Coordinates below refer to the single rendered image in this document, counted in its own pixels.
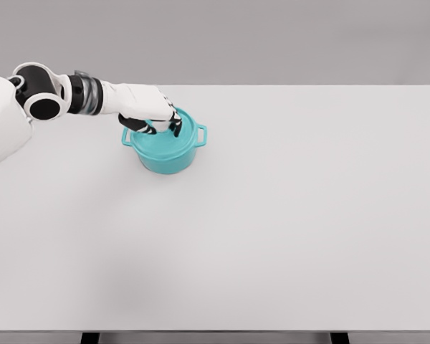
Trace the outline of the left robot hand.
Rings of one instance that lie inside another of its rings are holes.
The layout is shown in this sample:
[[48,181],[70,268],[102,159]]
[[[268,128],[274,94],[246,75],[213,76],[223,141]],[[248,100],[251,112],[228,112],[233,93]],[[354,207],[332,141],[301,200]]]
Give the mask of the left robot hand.
[[173,103],[155,86],[119,84],[120,124],[137,133],[155,135],[170,130],[180,135],[183,121]]

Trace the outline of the teal pot lid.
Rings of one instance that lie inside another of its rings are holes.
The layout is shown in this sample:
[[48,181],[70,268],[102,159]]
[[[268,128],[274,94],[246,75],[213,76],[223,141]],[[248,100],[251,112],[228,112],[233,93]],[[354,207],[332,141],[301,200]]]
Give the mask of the teal pot lid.
[[139,154],[157,159],[173,158],[181,155],[197,141],[197,123],[186,111],[179,107],[176,109],[182,122],[178,137],[170,129],[155,135],[135,131],[130,133],[130,142]]

